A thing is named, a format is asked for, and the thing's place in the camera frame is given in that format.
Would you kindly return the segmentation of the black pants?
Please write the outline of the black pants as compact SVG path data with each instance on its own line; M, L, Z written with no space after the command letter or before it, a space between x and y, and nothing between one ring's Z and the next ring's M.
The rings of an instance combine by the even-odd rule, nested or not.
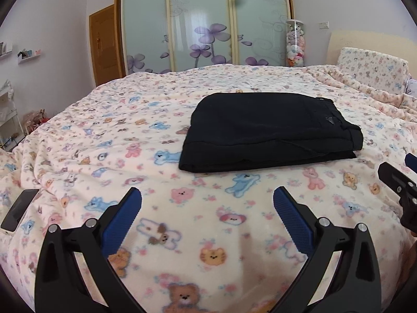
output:
M332 100L297 93L215 93L191 115L179 169L234 172L352 159L361 128Z

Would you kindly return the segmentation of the pink pillow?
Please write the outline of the pink pillow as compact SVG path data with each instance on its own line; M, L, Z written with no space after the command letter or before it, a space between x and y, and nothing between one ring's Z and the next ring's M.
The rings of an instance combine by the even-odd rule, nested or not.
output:
M410 95L414 98L417 98L417 80L416 79L409 79L406 84L405 93Z

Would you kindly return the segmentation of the smartphone on bed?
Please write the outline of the smartphone on bed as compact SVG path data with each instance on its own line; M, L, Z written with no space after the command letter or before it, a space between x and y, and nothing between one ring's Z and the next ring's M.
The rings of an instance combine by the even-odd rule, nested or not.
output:
M16 229L21 223L28 206L31 204L38 192L38 189L25 189L21 192L18 198L14 201L13 205L10 207L6 216L1 221L2 231L6 234L13 234L16 232Z

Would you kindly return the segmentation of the cream bed headboard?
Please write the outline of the cream bed headboard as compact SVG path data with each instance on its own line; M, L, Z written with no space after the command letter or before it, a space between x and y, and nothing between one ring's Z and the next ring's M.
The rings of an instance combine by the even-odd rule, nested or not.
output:
M333 31L327 48L327 64L336 64L343 47L354 47L392 55L408 62L409 73L416 77L416 43L407 38L367 31Z

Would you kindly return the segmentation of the cartoon bear fleece blanket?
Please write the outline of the cartoon bear fleece blanket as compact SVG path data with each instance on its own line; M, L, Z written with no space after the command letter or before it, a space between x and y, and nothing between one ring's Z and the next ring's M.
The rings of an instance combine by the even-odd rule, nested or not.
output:
M193 174L178 161L190 117L213 93L298 93L332 100L364 135L356 158L300 167ZM263 312L306 260L277 216L284 186L335 225L364 222L374 242L382 303L391 301L413 237L382 162L409 169L416 152L416 99L363 85L334 66L213 66L132 74L97 87L1 154L1 212L24 189L38 194L13 234L1 235L1 267L28 304L47 229L99 217L135 186L143 205L110 263L148 312L185 289L199 311Z

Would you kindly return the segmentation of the white rack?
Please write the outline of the white rack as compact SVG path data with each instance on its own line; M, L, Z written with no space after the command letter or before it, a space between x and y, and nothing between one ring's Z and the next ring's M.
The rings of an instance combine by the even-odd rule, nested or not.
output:
M14 101L14 89L6 80L1 87L1 149L12 151L25 136Z

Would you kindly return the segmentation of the plush toy tube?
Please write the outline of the plush toy tube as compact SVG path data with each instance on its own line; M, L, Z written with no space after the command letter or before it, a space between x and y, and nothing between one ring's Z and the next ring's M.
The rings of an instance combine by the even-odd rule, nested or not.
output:
M303 67L305 61L304 24L296 19L288 19L286 25L286 58L288 66Z

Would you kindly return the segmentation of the toys on floor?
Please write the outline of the toys on floor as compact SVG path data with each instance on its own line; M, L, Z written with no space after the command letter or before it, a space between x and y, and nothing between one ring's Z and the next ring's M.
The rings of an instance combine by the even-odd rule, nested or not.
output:
M23 128L26 135L31 134L43 123L46 123L49 118L45 114L45 109L32 111L23 116Z

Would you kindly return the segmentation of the wooden door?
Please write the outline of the wooden door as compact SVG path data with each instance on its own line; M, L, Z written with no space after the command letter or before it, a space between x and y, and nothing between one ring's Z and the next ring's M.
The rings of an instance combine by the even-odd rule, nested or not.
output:
M90 53L96 86L120 79L114 4L89 15Z

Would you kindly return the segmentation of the floral glass sliding wardrobe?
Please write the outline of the floral glass sliding wardrobe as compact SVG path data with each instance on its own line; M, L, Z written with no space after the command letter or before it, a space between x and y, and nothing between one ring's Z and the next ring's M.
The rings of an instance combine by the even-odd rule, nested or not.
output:
M288 66L291 0L115 0L127 74Z

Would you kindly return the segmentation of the wall light switch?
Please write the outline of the wall light switch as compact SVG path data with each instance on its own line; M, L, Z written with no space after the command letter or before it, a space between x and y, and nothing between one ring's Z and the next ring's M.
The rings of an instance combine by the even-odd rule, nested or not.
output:
M319 23L319 28L322 30L329 29L329 21Z

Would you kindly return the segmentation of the lower white wall shelf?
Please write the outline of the lower white wall shelf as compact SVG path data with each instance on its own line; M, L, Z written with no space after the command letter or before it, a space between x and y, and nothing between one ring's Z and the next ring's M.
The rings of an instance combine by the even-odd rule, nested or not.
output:
M42 54L41 50L22 50L18 53L18 64L28 62L39 57Z

